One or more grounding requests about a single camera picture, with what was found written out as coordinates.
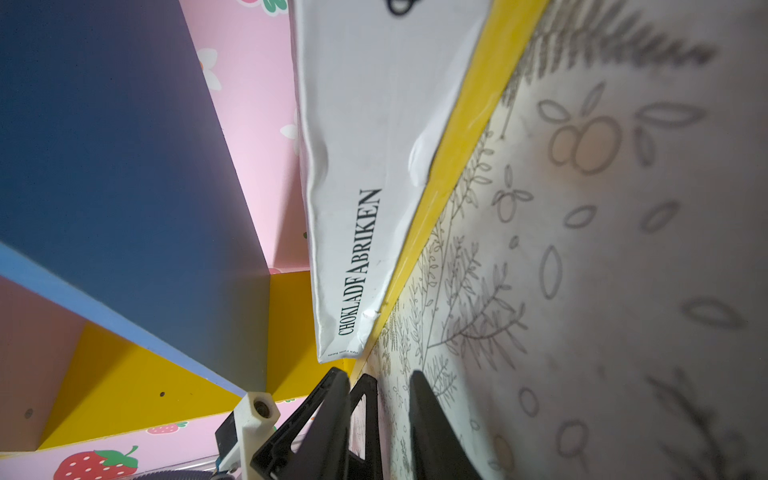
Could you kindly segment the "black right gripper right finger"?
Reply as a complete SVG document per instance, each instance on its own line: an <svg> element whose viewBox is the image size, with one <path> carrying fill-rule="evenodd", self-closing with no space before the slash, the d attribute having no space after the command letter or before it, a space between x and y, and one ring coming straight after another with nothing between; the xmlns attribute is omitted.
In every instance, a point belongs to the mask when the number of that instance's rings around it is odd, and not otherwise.
<svg viewBox="0 0 768 480"><path fill-rule="evenodd" d="M415 479L481 480L422 371L409 380L408 414Z"/></svg>

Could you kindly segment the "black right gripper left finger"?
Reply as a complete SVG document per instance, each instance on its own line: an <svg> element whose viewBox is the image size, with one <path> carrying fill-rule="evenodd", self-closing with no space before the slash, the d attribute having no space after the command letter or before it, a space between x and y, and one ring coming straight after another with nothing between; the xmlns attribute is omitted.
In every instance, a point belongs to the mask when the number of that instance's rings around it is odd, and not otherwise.
<svg viewBox="0 0 768 480"><path fill-rule="evenodd" d="M364 455L349 447L352 413L365 403ZM362 375L354 386L333 367L288 420L250 456L264 479L380 479L378 382Z"/></svg>

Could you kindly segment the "white Chokladfabriken photo book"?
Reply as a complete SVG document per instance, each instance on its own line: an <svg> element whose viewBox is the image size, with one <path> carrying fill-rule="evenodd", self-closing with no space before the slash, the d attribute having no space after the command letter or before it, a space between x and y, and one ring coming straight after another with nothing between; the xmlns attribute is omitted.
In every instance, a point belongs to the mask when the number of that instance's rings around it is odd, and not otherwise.
<svg viewBox="0 0 768 480"><path fill-rule="evenodd" d="M317 357L365 349L487 1L289 7Z"/></svg>

